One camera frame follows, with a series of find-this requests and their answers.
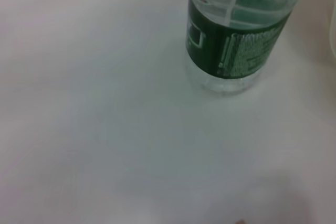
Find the white table surface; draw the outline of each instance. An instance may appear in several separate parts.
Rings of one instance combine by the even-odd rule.
[[[335,223],[331,3],[221,98],[185,74],[187,0],[0,0],[0,223]]]

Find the plastic water bottle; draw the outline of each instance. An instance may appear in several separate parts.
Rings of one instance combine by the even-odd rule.
[[[297,0],[189,0],[187,70],[220,93],[250,87]]]

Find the bottle label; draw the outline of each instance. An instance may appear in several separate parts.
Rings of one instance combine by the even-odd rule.
[[[265,64],[288,17],[266,28],[234,29],[210,21],[189,0],[187,51],[212,76],[244,78]]]

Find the clear plastic bottle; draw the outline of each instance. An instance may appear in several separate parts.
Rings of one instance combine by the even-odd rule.
[[[189,0],[188,74],[220,93],[257,79],[297,0]]]

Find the green bottle label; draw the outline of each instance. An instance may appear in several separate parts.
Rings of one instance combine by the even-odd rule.
[[[212,76],[249,76],[265,64],[288,17],[261,29],[228,28],[210,21],[189,0],[187,51],[193,62]]]

